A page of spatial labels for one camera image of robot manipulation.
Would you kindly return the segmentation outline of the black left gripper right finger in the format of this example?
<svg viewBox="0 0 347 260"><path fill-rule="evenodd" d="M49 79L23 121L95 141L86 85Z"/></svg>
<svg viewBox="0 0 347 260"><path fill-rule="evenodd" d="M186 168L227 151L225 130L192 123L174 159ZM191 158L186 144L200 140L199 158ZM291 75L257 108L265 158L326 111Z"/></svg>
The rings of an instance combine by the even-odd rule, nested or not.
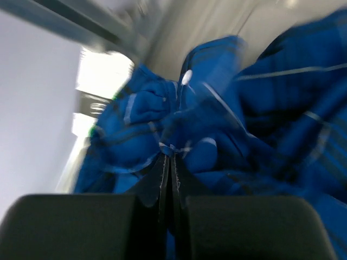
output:
<svg viewBox="0 0 347 260"><path fill-rule="evenodd" d="M216 196L170 160L177 259L335 259L316 211L293 196Z"/></svg>

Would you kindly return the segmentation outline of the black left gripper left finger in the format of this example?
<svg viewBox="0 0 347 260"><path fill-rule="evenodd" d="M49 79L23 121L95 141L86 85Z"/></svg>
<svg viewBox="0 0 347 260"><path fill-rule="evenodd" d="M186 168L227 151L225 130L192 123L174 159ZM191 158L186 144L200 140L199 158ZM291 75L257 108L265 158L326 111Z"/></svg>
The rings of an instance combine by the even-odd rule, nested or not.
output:
<svg viewBox="0 0 347 260"><path fill-rule="evenodd" d="M1 259L164 259L166 157L122 194L29 194L1 223Z"/></svg>

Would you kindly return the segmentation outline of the blue plaid shirt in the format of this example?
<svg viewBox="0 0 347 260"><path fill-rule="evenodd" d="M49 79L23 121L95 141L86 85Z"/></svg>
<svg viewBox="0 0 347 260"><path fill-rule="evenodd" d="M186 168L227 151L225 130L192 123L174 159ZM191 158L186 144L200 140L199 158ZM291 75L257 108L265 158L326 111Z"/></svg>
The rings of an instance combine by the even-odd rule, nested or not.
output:
<svg viewBox="0 0 347 260"><path fill-rule="evenodd" d="M346 9L291 27L245 69L243 39L195 47L178 81L138 66L106 106L74 193L123 193L160 154L220 195L294 195L346 259Z"/></svg>

